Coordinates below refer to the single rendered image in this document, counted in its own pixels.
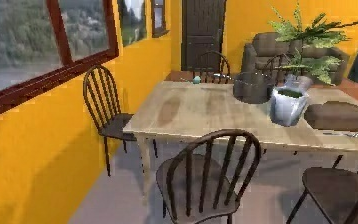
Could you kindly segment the green fern house plant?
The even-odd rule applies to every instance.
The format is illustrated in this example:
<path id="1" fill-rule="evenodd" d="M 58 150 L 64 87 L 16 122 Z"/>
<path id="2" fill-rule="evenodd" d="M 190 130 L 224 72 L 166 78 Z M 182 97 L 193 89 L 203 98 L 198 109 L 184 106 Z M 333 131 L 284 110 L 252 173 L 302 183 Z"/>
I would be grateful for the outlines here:
<path id="1" fill-rule="evenodd" d="M 324 12 L 318 14 L 307 26 L 303 26 L 300 2 L 296 0 L 293 11 L 295 23 L 283 17 L 272 6 L 271 9 L 277 16 L 277 21 L 270 20 L 269 24 L 278 34 L 277 42 L 295 44 L 288 54 L 283 54 L 287 63 L 280 65 L 279 69 L 290 71 L 295 76 L 311 75 L 324 84 L 336 85 L 330 76 L 330 68 L 340 67 L 343 59 L 339 56 L 304 56 L 310 49 L 333 50 L 339 43 L 349 41 L 345 28 L 358 25 L 357 21 L 343 23 L 341 21 L 328 22 Z"/>

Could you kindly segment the brown bread loaf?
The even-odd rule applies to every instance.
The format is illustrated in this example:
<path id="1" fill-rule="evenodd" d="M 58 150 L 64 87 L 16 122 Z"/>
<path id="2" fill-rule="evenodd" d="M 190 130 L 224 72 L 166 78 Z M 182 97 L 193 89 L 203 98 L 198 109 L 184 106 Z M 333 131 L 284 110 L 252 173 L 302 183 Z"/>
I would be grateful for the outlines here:
<path id="1" fill-rule="evenodd" d="M 347 102 L 311 104 L 304 119 L 313 129 L 358 132 L 358 106 Z"/>

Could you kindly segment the grey cutlery piece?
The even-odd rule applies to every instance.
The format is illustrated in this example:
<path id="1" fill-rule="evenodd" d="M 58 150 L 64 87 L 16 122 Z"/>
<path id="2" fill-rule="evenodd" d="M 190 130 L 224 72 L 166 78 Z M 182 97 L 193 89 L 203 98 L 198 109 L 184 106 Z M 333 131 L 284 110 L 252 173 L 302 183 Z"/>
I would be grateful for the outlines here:
<path id="1" fill-rule="evenodd" d="M 350 138 L 358 138 L 358 132 L 322 132 L 321 135 L 326 136 L 347 136 Z"/>

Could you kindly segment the dark grey round pot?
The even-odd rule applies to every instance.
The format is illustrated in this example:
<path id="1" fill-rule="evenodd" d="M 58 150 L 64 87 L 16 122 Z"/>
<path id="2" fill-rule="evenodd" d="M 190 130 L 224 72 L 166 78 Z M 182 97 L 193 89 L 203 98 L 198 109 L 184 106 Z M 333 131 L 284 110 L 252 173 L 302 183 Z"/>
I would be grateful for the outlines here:
<path id="1" fill-rule="evenodd" d="M 274 87 L 272 79 L 261 72 L 241 72 L 234 77 L 233 96 L 244 103 L 269 101 Z"/>

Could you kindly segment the brown framed window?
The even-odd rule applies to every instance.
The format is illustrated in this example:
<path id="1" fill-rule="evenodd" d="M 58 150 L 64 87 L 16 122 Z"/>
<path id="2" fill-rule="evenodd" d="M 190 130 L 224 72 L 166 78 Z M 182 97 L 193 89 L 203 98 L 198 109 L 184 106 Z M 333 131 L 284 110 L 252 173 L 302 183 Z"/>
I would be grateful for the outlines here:
<path id="1" fill-rule="evenodd" d="M 166 0 L 151 0 L 152 37 L 159 38 L 169 32 L 166 24 Z"/>
<path id="2" fill-rule="evenodd" d="M 0 115 L 118 55 L 113 0 L 0 0 Z"/>
<path id="3" fill-rule="evenodd" d="M 145 0 L 117 0 L 123 46 L 146 38 Z"/>

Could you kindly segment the dark wooden spindle chair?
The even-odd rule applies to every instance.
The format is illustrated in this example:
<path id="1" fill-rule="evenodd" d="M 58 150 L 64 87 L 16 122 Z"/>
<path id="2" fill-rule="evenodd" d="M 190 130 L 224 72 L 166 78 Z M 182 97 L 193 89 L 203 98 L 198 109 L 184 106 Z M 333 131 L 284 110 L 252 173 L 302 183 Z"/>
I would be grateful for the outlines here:
<path id="1" fill-rule="evenodd" d="M 266 62 L 261 71 L 272 84 L 283 83 L 285 76 L 290 71 L 288 65 L 293 58 L 294 56 L 290 53 L 275 55 Z"/>
<path id="2" fill-rule="evenodd" d="M 174 224 L 200 224 L 233 214 L 261 159 L 262 147 L 252 133 L 221 129 L 199 137 L 156 172 L 163 215 Z"/>
<path id="3" fill-rule="evenodd" d="M 338 156 L 330 168 L 310 167 L 303 172 L 304 190 L 286 224 L 291 224 L 307 196 L 329 224 L 358 224 L 358 170 L 338 169 L 341 158 Z"/>
<path id="4" fill-rule="evenodd" d="M 123 131 L 133 115 L 122 111 L 114 76 L 103 65 L 94 65 L 85 73 L 82 89 L 84 103 L 103 138 L 107 175 L 111 176 L 108 139 L 122 141 L 127 151 L 127 143 L 137 141 L 132 133 Z"/>
<path id="5" fill-rule="evenodd" d="M 230 80 L 230 73 L 227 58 L 214 50 L 200 54 L 192 68 L 193 78 L 200 76 L 200 83 L 227 84 Z"/>

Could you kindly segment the dark brown room door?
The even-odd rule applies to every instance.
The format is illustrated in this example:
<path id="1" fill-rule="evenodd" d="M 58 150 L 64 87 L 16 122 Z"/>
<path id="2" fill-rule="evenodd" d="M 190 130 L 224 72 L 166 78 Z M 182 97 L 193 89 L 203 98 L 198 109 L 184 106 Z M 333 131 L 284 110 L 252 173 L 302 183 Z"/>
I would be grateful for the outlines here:
<path id="1" fill-rule="evenodd" d="M 182 0 L 181 69 L 193 69 L 208 51 L 222 52 L 227 0 Z"/>

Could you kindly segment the white plant pot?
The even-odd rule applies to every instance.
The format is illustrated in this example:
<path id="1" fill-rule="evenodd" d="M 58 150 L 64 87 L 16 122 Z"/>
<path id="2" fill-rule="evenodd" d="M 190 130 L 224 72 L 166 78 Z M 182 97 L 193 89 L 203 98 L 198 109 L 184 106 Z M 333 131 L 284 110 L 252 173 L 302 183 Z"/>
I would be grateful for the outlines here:
<path id="1" fill-rule="evenodd" d="M 270 118 L 275 124 L 295 126 L 307 105 L 307 90 L 313 80 L 307 76 L 286 76 L 283 86 L 275 87 L 271 95 Z"/>

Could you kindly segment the brown grey sofa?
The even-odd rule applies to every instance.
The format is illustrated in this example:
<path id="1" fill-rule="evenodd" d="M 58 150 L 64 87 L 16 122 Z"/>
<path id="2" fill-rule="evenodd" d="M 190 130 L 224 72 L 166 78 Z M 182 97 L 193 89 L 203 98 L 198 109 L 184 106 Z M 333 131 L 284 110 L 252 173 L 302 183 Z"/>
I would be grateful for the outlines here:
<path id="1" fill-rule="evenodd" d="M 332 48 L 302 48 L 300 40 L 292 42 L 278 42 L 276 32 L 258 33 L 254 36 L 251 43 L 246 43 L 242 56 L 242 72 L 272 71 L 272 76 L 278 81 L 286 77 L 290 70 L 279 70 L 279 65 L 287 65 L 288 60 L 292 59 L 296 51 L 302 53 L 303 62 L 312 62 L 318 59 L 334 57 L 339 59 L 339 64 L 330 64 L 328 74 L 331 83 L 340 85 L 344 72 L 347 68 L 349 56 L 337 47 Z"/>

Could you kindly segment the pale wooden dining table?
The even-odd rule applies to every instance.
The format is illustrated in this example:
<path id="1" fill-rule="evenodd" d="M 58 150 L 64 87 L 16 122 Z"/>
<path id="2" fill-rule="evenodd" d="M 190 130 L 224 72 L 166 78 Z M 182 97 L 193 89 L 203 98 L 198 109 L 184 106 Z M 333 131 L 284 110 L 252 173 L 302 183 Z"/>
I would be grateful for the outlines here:
<path id="1" fill-rule="evenodd" d="M 305 120 L 283 127 L 271 122 L 270 105 L 234 98 L 231 84 L 163 81 L 157 84 L 124 131 L 137 138 L 143 166 L 143 198 L 149 197 L 151 139 L 189 142 L 209 132 L 239 128 L 253 133 L 267 150 L 358 154 L 358 137 L 329 136 Z"/>

